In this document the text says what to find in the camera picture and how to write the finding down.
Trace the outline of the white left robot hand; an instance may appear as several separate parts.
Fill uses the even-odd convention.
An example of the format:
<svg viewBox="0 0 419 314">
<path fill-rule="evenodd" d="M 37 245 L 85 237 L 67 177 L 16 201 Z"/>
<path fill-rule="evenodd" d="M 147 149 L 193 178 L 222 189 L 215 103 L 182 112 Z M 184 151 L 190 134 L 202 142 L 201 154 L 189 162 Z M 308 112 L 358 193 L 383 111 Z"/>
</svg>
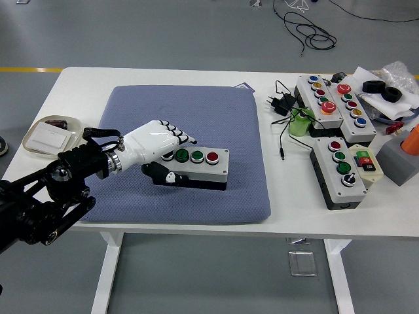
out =
<svg viewBox="0 0 419 314">
<path fill-rule="evenodd" d="M 186 175 L 176 174 L 157 162 L 183 143 L 195 144 L 196 140 L 167 121 L 152 120 L 124 136 L 124 147 L 114 151 L 116 170 L 126 171 L 139 164 L 143 174 L 159 183 L 185 183 L 189 180 Z"/>
</svg>

